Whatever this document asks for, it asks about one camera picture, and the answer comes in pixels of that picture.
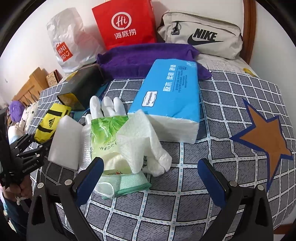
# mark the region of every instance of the white cotton glove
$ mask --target white cotton glove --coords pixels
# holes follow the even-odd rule
[[[93,120],[104,117],[101,111],[100,99],[97,96],[91,97],[89,101],[89,109],[91,111],[91,117]]]
[[[102,100],[102,111],[104,116],[126,115],[126,110],[122,101],[115,97],[113,101],[110,97],[105,96]]]
[[[92,121],[91,114],[87,114],[85,117],[85,123],[88,125],[88,124],[91,124],[91,121]]]
[[[115,116],[114,104],[110,97],[105,96],[102,100],[102,111],[104,112],[104,116]]]
[[[119,99],[119,97],[115,97],[113,99],[113,103],[114,103],[114,110],[116,115],[126,115],[126,110],[124,108],[124,105],[121,99]]]

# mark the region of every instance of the orange star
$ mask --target orange star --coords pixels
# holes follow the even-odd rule
[[[293,160],[292,152],[287,148],[286,140],[283,137],[279,116],[265,119],[246,100],[243,101],[253,124],[230,139],[266,153],[268,191],[280,160],[282,158]]]

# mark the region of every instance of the red paper bag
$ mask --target red paper bag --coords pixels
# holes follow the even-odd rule
[[[157,42],[151,0],[111,0],[92,11],[108,50]]]

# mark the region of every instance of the yellow bag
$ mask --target yellow bag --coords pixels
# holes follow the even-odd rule
[[[49,140],[53,136],[59,120],[63,116],[69,115],[70,112],[71,107],[54,103],[37,127],[34,139],[39,143]]]

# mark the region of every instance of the grid-patterned bedsheet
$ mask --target grid-patterned bedsheet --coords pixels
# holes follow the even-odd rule
[[[143,80],[113,80],[102,97],[116,96],[129,109]],[[41,93],[39,106],[29,132],[35,131],[57,94],[67,83]],[[288,148],[295,157],[293,128],[279,88],[263,80],[213,70],[211,80],[200,84],[200,129],[195,144],[162,142],[173,158],[171,169],[160,177],[147,175],[152,187],[113,200],[102,200],[93,193],[81,207],[92,228],[102,240],[198,240],[206,232],[220,208],[215,206],[197,173],[197,162],[207,157],[214,168],[228,180],[241,186],[266,187],[267,160],[263,152],[254,151],[229,138],[251,125],[242,99],[246,99],[265,118],[279,115]],[[36,183],[58,185],[76,173],[47,162],[31,174]],[[295,158],[283,159],[267,193],[274,227],[277,227],[294,208]],[[70,229],[62,206],[58,210],[64,226]],[[231,238],[242,215],[237,212],[225,240]]]

